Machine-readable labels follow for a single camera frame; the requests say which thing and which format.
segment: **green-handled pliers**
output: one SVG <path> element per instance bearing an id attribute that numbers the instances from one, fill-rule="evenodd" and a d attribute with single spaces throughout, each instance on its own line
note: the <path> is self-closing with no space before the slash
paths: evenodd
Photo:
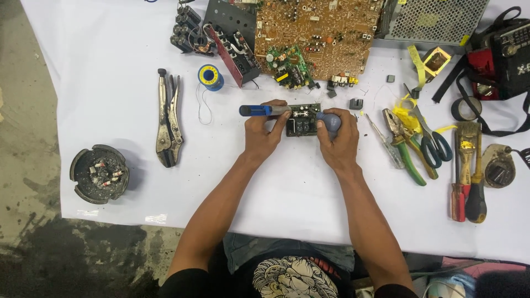
<path id="1" fill-rule="evenodd" d="M 429 166 L 429 164 L 425 160 L 425 157 L 421 152 L 420 144 L 413 137 L 413 131 L 406 129 L 401 119 L 399 119 L 391 110 L 384 109 L 383 116 L 385 118 L 387 127 L 390 129 L 393 135 L 391 145 L 395 146 L 399 150 L 401 159 L 405 164 L 405 168 L 407 169 L 409 175 L 414 179 L 414 181 L 420 186 L 427 185 L 423 177 L 420 175 L 420 173 L 412 163 L 409 150 L 407 149 L 407 145 L 409 145 L 412 150 L 416 152 L 418 157 L 420 157 L 421 163 L 423 163 L 423 166 L 427 170 L 427 174 L 429 175 L 429 177 L 431 179 L 437 179 L 438 173 L 434 168 Z"/>

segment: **scissors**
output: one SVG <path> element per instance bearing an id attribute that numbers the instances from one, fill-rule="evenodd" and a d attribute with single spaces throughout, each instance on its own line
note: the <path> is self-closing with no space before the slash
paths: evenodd
<path id="1" fill-rule="evenodd" d="M 414 115 L 420 122 L 421 130 L 423 136 L 421 138 L 421 152 L 425 161 L 433 169 L 438 169 L 441 166 L 442 161 L 450 161 L 453 159 L 453 151 L 451 151 L 451 146 L 441 134 L 432 131 L 425 123 L 423 116 L 421 115 L 420 109 L 417 105 L 414 105 L 414 108 L 410 110 L 409 115 Z"/>

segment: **brown circuit board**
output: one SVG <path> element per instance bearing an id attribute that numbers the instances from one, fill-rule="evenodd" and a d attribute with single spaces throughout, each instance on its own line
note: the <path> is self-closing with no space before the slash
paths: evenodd
<path id="1" fill-rule="evenodd" d="M 357 77 L 365 69 L 384 0 L 264 0 L 257 11 L 255 55 L 262 71 L 271 49 L 298 45 L 317 80 Z"/>

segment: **black t-shirt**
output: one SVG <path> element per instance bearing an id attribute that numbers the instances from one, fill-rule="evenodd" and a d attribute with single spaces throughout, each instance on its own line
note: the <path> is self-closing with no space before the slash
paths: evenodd
<path id="1" fill-rule="evenodd" d="M 349 274 L 322 256 L 308 251 L 277 256 L 278 252 L 256 256 L 230 276 L 220 276 L 211 270 L 209 273 L 185 269 L 170 276 L 159 295 L 161 298 L 355 297 Z M 396 284 L 384 285 L 375 292 L 375 298 L 387 297 L 417 298 L 413 291 Z"/>

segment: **locking pliers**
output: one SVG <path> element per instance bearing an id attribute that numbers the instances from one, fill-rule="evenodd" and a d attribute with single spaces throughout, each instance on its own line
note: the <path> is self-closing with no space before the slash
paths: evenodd
<path id="1" fill-rule="evenodd" d="M 166 167 L 171 168 L 178 163 L 179 149 L 184 143 L 182 134 L 179 129 L 178 106 L 181 92 L 180 76 L 176 77 L 176 85 L 173 76 L 169 76 L 169 93 L 166 89 L 167 71 L 163 68 L 158 69 L 158 99 L 160 108 L 158 110 L 158 135 L 156 137 L 156 155 L 160 162 Z"/>

